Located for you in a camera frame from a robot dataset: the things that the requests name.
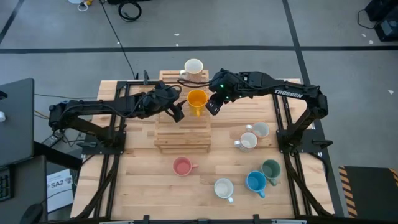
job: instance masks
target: white cable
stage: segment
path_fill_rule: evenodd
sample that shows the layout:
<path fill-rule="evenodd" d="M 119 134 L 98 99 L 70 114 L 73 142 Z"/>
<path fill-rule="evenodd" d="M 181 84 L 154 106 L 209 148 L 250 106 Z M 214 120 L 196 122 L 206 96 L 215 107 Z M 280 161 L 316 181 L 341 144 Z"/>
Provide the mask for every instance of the white cable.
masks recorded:
<path fill-rule="evenodd" d="M 87 9 L 88 9 L 87 3 L 84 2 L 83 4 L 84 4 L 84 6 L 86 6 L 85 9 L 80 9 L 80 6 L 82 6 L 81 4 L 77 5 L 77 9 L 78 9 L 80 12 L 85 12 L 85 11 L 87 11 Z"/>

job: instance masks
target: black table leg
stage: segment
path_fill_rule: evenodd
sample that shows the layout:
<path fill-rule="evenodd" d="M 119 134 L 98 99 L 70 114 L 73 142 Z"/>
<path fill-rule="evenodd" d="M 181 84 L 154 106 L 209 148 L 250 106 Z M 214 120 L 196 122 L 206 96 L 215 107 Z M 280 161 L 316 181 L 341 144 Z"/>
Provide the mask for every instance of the black table leg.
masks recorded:
<path fill-rule="evenodd" d="M 34 142 L 35 156 L 45 156 L 49 162 L 64 166 L 73 170 L 80 170 L 81 159 L 52 149 L 46 145 Z"/>

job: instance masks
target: mug handle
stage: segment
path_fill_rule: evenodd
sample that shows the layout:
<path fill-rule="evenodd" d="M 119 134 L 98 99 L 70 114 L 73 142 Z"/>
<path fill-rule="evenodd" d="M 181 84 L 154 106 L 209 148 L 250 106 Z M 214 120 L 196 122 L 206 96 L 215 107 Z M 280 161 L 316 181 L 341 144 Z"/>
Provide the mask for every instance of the mug handle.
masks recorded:
<path fill-rule="evenodd" d="M 276 186 L 277 185 L 277 180 L 276 179 L 268 179 L 269 182 L 271 183 L 272 186 Z"/>
<path fill-rule="evenodd" d="M 242 146 L 241 141 L 239 141 L 239 140 L 234 141 L 234 146 L 240 148 Z"/>
<path fill-rule="evenodd" d="M 251 125 L 246 125 L 246 131 L 253 131 L 253 126 L 251 126 Z"/>
<path fill-rule="evenodd" d="M 186 75 L 187 74 L 187 71 L 186 70 L 180 70 L 180 77 L 182 76 L 182 75 Z"/>
<path fill-rule="evenodd" d="M 263 190 L 260 190 L 258 193 L 259 193 L 261 198 L 265 198 L 266 197 L 266 194 L 264 193 Z"/>

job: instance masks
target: blue mug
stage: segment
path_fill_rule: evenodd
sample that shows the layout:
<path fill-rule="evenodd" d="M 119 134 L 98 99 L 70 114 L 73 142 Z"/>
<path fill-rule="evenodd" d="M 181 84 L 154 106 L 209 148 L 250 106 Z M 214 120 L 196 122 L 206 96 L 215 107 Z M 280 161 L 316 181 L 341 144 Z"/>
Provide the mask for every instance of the blue mug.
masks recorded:
<path fill-rule="evenodd" d="M 262 172 L 259 171 L 252 171 L 246 177 L 244 182 L 245 186 L 254 192 L 257 192 L 260 197 L 265 198 L 266 195 L 264 193 L 264 189 L 267 186 L 267 178 Z"/>

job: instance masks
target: white mug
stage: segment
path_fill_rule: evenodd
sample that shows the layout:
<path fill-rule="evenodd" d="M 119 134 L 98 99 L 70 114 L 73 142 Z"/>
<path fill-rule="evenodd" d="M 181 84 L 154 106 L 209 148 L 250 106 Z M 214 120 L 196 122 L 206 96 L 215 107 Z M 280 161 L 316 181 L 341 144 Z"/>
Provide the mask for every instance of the white mug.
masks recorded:
<path fill-rule="evenodd" d="M 269 134 L 268 124 L 264 122 L 257 122 L 253 126 L 246 125 L 246 130 L 254 133 L 258 138 L 264 138 Z"/>
<path fill-rule="evenodd" d="M 243 152 L 250 152 L 257 146 L 257 136 L 251 132 L 245 132 L 241 139 L 234 142 L 234 145 Z"/>
<path fill-rule="evenodd" d="M 217 196 L 222 199 L 227 199 L 230 203 L 234 200 L 232 199 L 232 193 L 234 192 L 234 185 L 227 178 L 220 178 L 214 184 L 214 191 Z"/>
<path fill-rule="evenodd" d="M 185 62 L 184 70 L 180 71 L 180 78 L 191 81 L 201 81 L 203 63 L 198 59 L 190 59 Z"/>
<path fill-rule="evenodd" d="M 6 120 L 6 115 L 4 114 L 4 112 L 0 111 L 0 122 L 3 122 Z"/>

